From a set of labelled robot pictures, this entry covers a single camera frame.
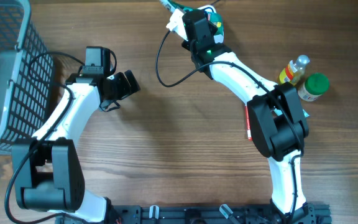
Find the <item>green 3M gloves package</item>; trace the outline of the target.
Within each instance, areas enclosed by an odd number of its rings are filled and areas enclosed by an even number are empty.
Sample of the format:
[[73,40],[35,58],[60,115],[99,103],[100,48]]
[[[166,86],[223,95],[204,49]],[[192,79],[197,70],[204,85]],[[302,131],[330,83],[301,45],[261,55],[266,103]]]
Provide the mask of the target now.
[[[185,24],[183,23],[182,17],[187,12],[196,10],[196,8],[184,6],[171,0],[160,0],[160,3],[172,13],[172,15],[170,16],[170,21],[167,24],[166,28],[170,32],[174,32],[183,39],[188,40],[185,31]],[[211,4],[207,4],[205,6],[199,7],[198,10],[203,11],[206,14],[207,20],[218,28],[216,35],[223,36],[223,19],[221,15],[216,12],[214,6]]]

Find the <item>red snack stick packet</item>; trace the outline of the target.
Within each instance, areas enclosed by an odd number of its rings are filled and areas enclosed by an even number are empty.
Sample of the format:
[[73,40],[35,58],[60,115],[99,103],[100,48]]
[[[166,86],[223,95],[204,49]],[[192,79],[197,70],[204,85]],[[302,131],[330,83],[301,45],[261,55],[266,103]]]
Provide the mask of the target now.
[[246,105],[244,106],[244,111],[245,111],[245,115],[246,115],[247,138],[249,141],[252,141],[252,135],[251,135],[251,130],[250,130],[250,121],[249,121],[249,112],[248,112],[248,107]]

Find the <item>yellow liquid soap bottle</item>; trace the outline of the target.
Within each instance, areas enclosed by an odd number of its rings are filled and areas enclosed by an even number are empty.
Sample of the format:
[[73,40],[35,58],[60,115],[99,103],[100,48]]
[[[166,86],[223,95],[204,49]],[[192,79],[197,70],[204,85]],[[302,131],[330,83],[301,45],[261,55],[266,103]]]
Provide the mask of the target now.
[[310,63],[307,55],[299,55],[297,59],[289,61],[288,65],[278,76],[279,84],[286,82],[296,85],[305,74],[306,67]]

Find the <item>teal wet wipes pack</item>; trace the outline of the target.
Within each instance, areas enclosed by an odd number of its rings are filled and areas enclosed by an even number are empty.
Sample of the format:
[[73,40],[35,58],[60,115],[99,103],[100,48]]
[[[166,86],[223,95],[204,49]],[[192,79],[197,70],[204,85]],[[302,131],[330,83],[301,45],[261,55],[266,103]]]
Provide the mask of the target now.
[[303,110],[303,114],[306,118],[310,116],[305,110]]

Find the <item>green round can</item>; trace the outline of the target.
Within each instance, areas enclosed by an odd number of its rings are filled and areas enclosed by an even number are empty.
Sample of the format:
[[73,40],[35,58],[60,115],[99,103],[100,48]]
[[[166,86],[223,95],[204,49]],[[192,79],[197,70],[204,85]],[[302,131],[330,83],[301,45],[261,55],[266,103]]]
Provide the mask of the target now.
[[302,100],[315,101],[329,90],[330,82],[323,73],[311,74],[299,87],[298,95]]

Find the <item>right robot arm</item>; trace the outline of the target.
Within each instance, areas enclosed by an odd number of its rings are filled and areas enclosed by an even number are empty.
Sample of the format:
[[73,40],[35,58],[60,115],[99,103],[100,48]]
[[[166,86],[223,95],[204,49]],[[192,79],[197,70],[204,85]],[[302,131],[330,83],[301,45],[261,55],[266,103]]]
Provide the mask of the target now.
[[257,150],[268,159],[272,175],[272,204],[284,223],[296,223],[307,202],[301,190],[300,160],[309,127],[289,84],[278,85],[244,65],[225,44],[215,39],[218,28],[210,13],[183,12],[183,46],[197,71],[231,90],[247,106],[250,133]]

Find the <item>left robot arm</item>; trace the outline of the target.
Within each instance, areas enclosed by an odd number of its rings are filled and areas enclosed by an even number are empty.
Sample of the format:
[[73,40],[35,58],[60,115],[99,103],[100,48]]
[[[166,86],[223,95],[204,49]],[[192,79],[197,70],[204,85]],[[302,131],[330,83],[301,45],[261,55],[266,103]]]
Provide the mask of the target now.
[[88,46],[79,70],[58,86],[64,95],[46,123],[30,138],[12,147],[13,175],[4,197],[10,221],[19,223],[10,208],[15,194],[21,209],[50,212],[37,222],[121,223],[110,199],[85,187],[76,144],[90,116],[101,110],[118,110],[119,101],[138,92],[140,86],[130,70],[117,72],[115,53],[105,47]]

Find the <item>white barcode scanner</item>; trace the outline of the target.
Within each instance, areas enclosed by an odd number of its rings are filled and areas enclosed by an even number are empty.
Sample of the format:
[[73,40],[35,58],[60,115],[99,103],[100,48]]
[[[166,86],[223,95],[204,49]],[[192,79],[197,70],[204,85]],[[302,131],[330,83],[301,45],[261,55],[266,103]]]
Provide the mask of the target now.
[[215,43],[223,43],[224,26],[221,15],[216,12],[216,9],[212,5],[207,5],[204,8],[204,11],[207,13],[208,20],[217,28],[217,31],[214,34]]

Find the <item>grey plastic mesh basket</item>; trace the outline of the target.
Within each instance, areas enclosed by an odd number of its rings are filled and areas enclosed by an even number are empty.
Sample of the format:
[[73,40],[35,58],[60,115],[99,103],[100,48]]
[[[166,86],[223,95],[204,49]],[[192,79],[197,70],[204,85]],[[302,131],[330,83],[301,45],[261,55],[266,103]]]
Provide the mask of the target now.
[[0,1],[0,154],[29,138],[48,118],[53,58],[31,20],[29,1]]

